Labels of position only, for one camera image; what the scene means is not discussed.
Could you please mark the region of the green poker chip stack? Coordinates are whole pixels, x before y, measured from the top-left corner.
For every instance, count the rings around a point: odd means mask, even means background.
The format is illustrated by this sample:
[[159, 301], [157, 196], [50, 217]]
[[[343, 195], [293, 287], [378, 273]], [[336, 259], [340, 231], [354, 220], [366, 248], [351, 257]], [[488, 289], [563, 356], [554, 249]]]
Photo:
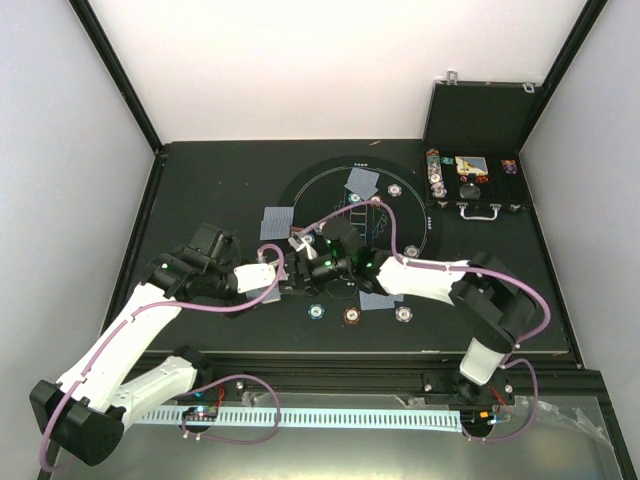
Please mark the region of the green poker chip stack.
[[307, 310], [308, 316], [313, 320], [320, 320], [325, 316], [325, 308], [321, 304], [312, 304]]

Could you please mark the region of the dealt card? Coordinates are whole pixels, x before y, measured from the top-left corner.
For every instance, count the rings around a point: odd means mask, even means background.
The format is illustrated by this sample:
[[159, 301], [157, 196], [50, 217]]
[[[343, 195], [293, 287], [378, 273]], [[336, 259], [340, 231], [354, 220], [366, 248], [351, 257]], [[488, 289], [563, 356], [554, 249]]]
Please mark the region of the dealt card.
[[286, 222], [293, 223], [293, 207], [266, 207], [264, 209], [263, 220], [265, 222]]
[[375, 185], [367, 183], [346, 183], [344, 187], [350, 196], [356, 195], [362, 201], [369, 200], [378, 192]]
[[379, 179], [379, 173], [376, 171], [352, 168], [347, 183], [354, 186], [375, 187]]
[[397, 303], [404, 301], [403, 295], [382, 295], [376, 293], [359, 292], [360, 309], [362, 311], [376, 311], [395, 309]]
[[261, 221], [260, 239], [283, 240], [290, 235], [291, 221], [287, 219], [266, 219]]

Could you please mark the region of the dealt card bottom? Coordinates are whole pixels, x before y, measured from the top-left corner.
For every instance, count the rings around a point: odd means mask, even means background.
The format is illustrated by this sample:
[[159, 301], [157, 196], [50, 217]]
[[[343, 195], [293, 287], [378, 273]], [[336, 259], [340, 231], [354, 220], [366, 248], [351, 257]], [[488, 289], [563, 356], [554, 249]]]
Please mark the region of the dealt card bottom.
[[404, 301], [403, 295], [382, 295], [376, 293], [359, 292], [360, 309], [362, 311], [376, 311], [395, 309], [397, 303]]

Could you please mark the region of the red poker chip stack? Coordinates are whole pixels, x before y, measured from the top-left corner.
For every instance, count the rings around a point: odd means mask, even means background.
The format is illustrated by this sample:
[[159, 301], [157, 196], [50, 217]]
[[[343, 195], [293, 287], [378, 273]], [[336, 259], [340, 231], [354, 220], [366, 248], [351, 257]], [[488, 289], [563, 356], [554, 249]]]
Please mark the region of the red poker chip stack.
[[343, 313], [343, 320], [347, 325], [356, 325], [361, 318], [361, 312], [358, 308], [348, 308]]

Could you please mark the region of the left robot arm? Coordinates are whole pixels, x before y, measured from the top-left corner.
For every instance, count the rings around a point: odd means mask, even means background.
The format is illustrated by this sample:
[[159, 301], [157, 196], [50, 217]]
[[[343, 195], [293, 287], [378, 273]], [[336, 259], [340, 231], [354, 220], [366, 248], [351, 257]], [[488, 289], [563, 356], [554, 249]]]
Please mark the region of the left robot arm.
[[238, 291], [240, 258], [224, 247], [187, 246], [161, 255], [136, 285], [112, 324], [87, 353], [56, 381], [39, 381], [29, 401], [42, 434], [39, 462], [46, 472], [57, 444], [85, 464], [104, 461], [125, 432], [165, 401], [188, 394], [207, 397], [215, 376], [204, 356], [189, 346], [134, 379], [127, 376], [156, 338], [184, 310], [233, 314], [245, 297]]

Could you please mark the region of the purple poker chip stack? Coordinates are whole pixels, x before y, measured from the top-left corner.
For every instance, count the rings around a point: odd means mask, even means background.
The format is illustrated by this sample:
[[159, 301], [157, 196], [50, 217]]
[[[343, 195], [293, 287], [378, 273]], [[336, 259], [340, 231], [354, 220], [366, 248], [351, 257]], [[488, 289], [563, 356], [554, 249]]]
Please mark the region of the purple poker chip stack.
[[395, 310], [395, 317], [401, 323], [408, 323], [413, 318], [413, 312], [409, 307], [399, 306]]

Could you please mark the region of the blue backed card stack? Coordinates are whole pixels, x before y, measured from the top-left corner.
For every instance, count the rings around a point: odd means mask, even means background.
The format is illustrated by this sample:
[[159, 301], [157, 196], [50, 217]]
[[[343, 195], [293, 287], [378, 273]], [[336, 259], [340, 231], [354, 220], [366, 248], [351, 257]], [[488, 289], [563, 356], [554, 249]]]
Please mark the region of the blue backed card stack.
[[255, 301], [260, 298], [261, 304], [269, 304], [281, 300], [281, 293], [278, 287], [274, 287], [268, 294], [266, 294], [266, 290], [266, 287], [250, 290], [246, 293], [246, 298], [248, 301]]

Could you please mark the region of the dealt card top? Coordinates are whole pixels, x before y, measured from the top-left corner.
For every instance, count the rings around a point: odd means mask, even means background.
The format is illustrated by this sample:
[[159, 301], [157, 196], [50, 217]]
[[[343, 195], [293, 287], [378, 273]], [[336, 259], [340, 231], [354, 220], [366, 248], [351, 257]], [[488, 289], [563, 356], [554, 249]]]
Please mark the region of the dealt card top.
[[354, 186], [375, 187], [379, 179], [379, 173], [376, 171], [352, 168], [347, 183]]
[[346, 183], [344, 187], [350, 196], [356, 195], [362, 201], [369, 200], [378, 192], [375, 185], [367, 183]]

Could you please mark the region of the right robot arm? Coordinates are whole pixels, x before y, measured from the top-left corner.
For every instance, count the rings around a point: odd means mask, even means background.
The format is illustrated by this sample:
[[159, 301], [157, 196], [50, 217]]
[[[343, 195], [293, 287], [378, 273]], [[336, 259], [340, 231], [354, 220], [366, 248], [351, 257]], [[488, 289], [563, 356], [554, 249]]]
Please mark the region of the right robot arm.
[[302, 253], [285, 257], [280, 286], [302, 295], [317, 295], [339, 278], [367, 293], [405, 295], [455, 307], [473, 338], [454, 379], [457, 396], [476, 403], [491, 390], [491, 377], [516, 346], [549, 325], [551, 311], [535, 289], [512, 277], [494, 257], [439, 262], [394, 256], [365, 248], [347, 255], [328, 253], [308, 259]]

